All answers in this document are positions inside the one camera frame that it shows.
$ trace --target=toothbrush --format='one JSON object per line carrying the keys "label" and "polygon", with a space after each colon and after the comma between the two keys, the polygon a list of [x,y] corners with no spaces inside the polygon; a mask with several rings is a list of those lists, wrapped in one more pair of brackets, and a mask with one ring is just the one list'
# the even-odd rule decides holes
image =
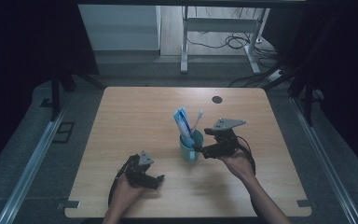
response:
{"label": "toothbrush", "polygon": [[202,115],[203,115],[203,111],[202,111],[202,110],[200,110],[200,112],[199,112],[199,116],[197,117],[196,124],[194,124],[193,128],[191,129],[191,132],[195,132],[195,131],[196,131],[197,124],[199,123],[199,120],[202,118]]}

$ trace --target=white wall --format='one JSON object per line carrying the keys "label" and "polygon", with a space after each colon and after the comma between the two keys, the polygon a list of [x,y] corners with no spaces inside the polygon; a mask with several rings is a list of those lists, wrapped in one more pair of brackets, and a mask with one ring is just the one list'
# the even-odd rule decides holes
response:
{"label": "white wall", "polygon": [[78,7],[93,50],[159,50],[160,7]]}

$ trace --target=person's left hand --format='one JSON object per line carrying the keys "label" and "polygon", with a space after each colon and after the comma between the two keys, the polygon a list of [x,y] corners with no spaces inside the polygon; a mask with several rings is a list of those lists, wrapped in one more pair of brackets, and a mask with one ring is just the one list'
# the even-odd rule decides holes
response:
{"label": "person's left hand", "polygon": [[107,210],[103,223],[118,223],[121,215],[128,209],[145,191],[144,187],[131,186],[128,178],[123,174],[117,181],[115,192],[112,196],[110,208]]}

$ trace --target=teal mug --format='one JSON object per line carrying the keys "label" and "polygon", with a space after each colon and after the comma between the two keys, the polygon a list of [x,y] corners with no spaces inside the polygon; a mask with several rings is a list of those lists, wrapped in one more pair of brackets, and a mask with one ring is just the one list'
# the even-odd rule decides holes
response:
{"label": "teal mug", "polygon": [[[193,133],[194,136],[194,145],[202,147],[203,145],[203,135],[199,130],[196,130]],[[180,143],[180,150],[182,154],[182,158],[187,161],[195,161],[197,157],[199,156],[199,153],[194,150],[193,147],[187,147],[184,144],[184,141],[182,139],[182,135],[179,136],[179,143]]]}

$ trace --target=wooden tabletop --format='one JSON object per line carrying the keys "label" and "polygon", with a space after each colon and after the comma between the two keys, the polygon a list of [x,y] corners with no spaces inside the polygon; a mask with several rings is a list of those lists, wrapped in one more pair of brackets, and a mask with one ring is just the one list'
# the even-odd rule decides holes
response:
{"label": "wooden tabletop", "polygon": [[[212,101],[223,99],[221,104]],[[256,177],[289,217],[305,217],[310,207],[283,141],[269,100],[261,89],[110,87],[103,94],[69,201],[68,217],[103,217],[117,170],[128,157],[145,150],[154,160],[148,175],[165,175],[157,190],[148,189],[124,217],[254,217],[243,184],[219,160],[199,156],[194,164],[181,158],[173,112],[185,107],[190,125],[199,111],[198,129],[220,118],[245,119],[235,127],[254,155]],[[215,144],[204,135],[204,145]]]}

